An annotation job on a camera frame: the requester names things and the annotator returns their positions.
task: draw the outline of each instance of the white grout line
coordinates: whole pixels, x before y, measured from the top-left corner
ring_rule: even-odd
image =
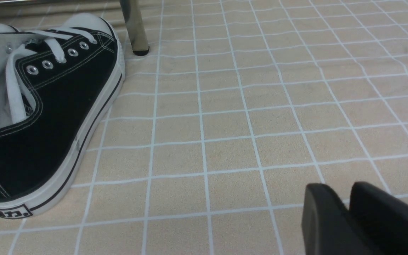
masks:
[[[194,65],[196,70],[196,89],[198,94],[198,109],[199,109],[199,128],[201,132],[201,153],[203,160],[203,171],[204,171],[204,187],[205,187],[205,199],[206,199],[206,210],[207,210],[207,232],[209,239],[209,254],[214,254],[214,234],[212,229],[212,216],[210,215],[210,192],[209,192],[209,177],[207,176],[207,158],[205,151],[205,137],[204,137],[204,123],[203,123],[203,112],[201,103],[201,86],[199,83],[199,73],[198,73],[198,50],[196,47],[196,28],[194,24],[194,5],[193,0],[191,0],[191,14],[193,22],[193,48],[194,48]]]
[[[23,231],[24,224],[26,223],[26,218],[21,220],[20,227],[18,228],[17,232],[15,233],[15,237],[13,238],[12,244],[10,245],[10,249],[7,255],[12,255],[13,250],[15,249],[15,245],[18,241],[18,237],[20,236],[21,232]]]
[[[313,3],[311,2],[311,0],[309,0],[309,3],[314,7],[314,10],[319,14],[319,16],[321,16],[321,13],[320,13],[319,10],[313,5]],[[341,40],[339,39],[339,37],[336,35],[335,31],[334,31],[334,30],[331,28],[331,26],[327,23],[327,21],[324,20],[324,22],[325,22],[325,24],[331,29],[331,32],[333,33],[333,35],[335,36],[335,38],[338,40],[338,42],[341,44],[341,46],[346,50],[347,54],[349,54],[349,56],[353,58],[352,54],[349,52],[349,50],[347,50],[347,48],[345,47],[345,45],[341,42]],[[311,58],[314,59],[314,56],[311,54],[311,51],[309,50],[309,48],[306,47],[306,49],[308,50],[308,53],[311,55]],[[324,75],[324,72],[322,71],[322,68],[320,68],[320,67],[318,66],[317,62],[315,62],[315,65],[319,68],[319,71],[320,71],[322,77],[325,78],[325,75]],[[390,188],[389,188],[388,185],[387,185],[387,182],[385,181],[385,179],[383,178],[383,176],[380,174],[380,171],[379,171],[379,169],[377,168],[376,164],[374,163],[374,160],[372,159],[371,155],[369,154],[368,149],[366,149],[365,145],[364,145],[363,142],[361,141],[360,136],[358,135],[356,129],[353,127],[353,125],[352,125],[350,119],[347,117],[347,114],[345,113],[345,111],[344,111],[343,108],[341,107],[341,104],[338,102],[338,99],[335,97],[335,94],[333,93],[333,91],[332,91],[330,85],[328,84],[328,81],[327,81],[327,80],[325,81],[325,85],[327,86],[327,89],[329,90],[329,92],[330,92],[330,94],[332,95],[333,99],[334,99],[335,102],[337,103],[338,108],[339,108],[339,110],[341,111],[341,113],[343,114],[345,120],[346,120],[347,123],[349,124],[350,129],[351,129],[353,135],[356,137],[356,139],[357,139],[358,143],[360,144],[361,148],[363,149],[364,154],[367,156],[367,158],[369,159],[369,162],[370,162],[371,165],[373,166],[374,171],[376,172],[377,176],[378,176],[379,179],[380,179],[380,182],[381,182],[382,185],[385,187],[385,190],[386,190],[388,193],[391,193]]]
[[[156,123],[157,123],[157,98],[158,98],[158,81],[159,81],[159,73],[160,73],[160,51],[162,49],[161,45],[161,37],[162,37],[162,31],[163,31],[163,11],[165,10],[164,7],[164,0],[161,0],[161,15],[160,15],[160,32],[159,32],[159,42],[158,42],[158,56],[157,56],[157,74],[155,76],[155,95],[154,95],[154,118],[152,119],[152,137],[151,137],[151,153],[149,156],[149,173],[148,173],[148,179],[147,179],[147,188],[146,188],[146,203],[145,203],[145,208],[144,208],[144,227],[143,227],[143,242],[142,242],[142,248],[141,248],[141,254],[146,255],[146,247],[147,247],[147,228],[149,225],[148,222],[148,217],[149,217],[149,199],[151,196],[151,186],[152,186],[152,170],[153,170],[153,165],[154,165],[154,144],[155,144],[155,129],[156,129]]]
[[[406,198],[408,197],[407,194],[400,194],[394,195],[396,198]],[[213,215],[223,215],[223,214],[230,214],[230,213],[245,213],[249,211],[263,211],[263,210],[270,210],[270,208],[274,210],[283,210],[288,208],[295,208],[295,207],[303,207],[303,204],[286,204],[286,205],[275,205],[272,207],[263,206],[263,207],[250,207],[250,208],[239,208],[233,210],[217,210],[211,211],[210,214]],[[178,215],[165,215],[165,216],[151,216],[148,217],[148,221],[158,221],[158,220],[165,220],[165,219],[183,219],[183,218],[190,218],[190,217],[197,217],[197,216],[206,216],[207,212],[198,212],[198,213],[188,213],[188,214],[178,214]],[[116,219],[111,221],[97,221],[97,222],[89,222],[84,224],[85,227],[88,226],[101,226],[101,225],[108,225],[108,224],[118,224],[118,223],[126,223],[126,222],[135,222],[135,221],[144,221],[145,218],[126,218],[126,219]],[[30,233],[30,232],[38,232],[38,231],[52,231],[52,230],[59,230],[59,229],[71,229],[71,228],[78,228],[81,225],[66,225],[66,226],[52,226],[52,227],[41,227],[41,228],[30,228],[30,229],[23,229],[22,231],[14,230],[14,231],[0,231],[0,234],[16,234],[20,233]]]

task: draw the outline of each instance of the tiled floor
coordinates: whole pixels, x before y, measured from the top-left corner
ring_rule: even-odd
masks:
[[[68,195],[0,220],[0,254],[304,254],[304,187],[408,202],[408,1],[141,0],[0,8],[23,29],[111,21],[128,77]]]

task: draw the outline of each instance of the high-top sneaker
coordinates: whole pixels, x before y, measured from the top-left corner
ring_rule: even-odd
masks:
[[[53,207],[125,79],[110,24],[88,13],[47,31],[0,34],[0,217]]]

